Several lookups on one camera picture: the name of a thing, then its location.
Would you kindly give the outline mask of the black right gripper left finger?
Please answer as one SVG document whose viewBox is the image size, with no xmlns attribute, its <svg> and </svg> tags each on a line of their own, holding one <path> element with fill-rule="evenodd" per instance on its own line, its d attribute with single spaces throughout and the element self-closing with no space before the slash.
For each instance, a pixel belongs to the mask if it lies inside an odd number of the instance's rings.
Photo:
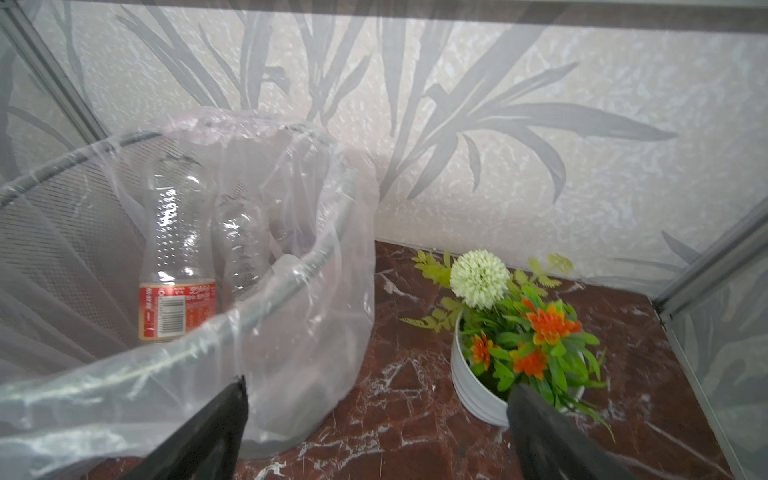
<svg viewBox="0 0 768 480">
<path fill-rule="evenodd" d="M 124 479 L 231 479 L 249 404 L 244 377 L 184 423 Z"/>
</svg>

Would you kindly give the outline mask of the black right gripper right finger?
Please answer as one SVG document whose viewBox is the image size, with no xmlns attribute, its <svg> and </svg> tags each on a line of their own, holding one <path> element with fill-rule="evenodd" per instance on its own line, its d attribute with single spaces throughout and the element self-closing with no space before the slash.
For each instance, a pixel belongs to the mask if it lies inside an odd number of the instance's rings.
<svg viewBox="0 0 768 480">
<path fill-rule="evenodd" d="M 620 480 L 634 477 L 528 386 L 511 390 L 507 417 L 525 479 Z"/>
</svg>

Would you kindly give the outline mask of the clear bottle red white label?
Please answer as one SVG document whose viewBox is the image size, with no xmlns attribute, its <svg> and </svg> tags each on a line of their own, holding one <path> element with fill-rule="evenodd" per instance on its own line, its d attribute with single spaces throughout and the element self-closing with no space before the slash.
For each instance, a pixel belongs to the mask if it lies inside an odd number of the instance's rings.
<svg viewBox="0 0 768 480">
<path fill-rule="evenodd" d="M 217 312 L 214 193 L 205 166 L 192 157 L 166 156 L 148 166 L 147 236 L 138 295 L 143 342 L 179 338 Z"/>
</svg>

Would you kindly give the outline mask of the clear bottle orange label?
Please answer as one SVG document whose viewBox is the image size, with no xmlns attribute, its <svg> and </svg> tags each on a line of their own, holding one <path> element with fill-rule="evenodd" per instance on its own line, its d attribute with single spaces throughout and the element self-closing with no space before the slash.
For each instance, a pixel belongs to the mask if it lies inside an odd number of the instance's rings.
<svg viewBox="0 0 768 480">
<path fill-rule="evenodd" d="M 256 290 L 270 268 L 270 232 L 265 209 L 258 198 L 220 195 L 215 224 L 227 297 L 232 302 L 244 300 Z"/>
</svg>

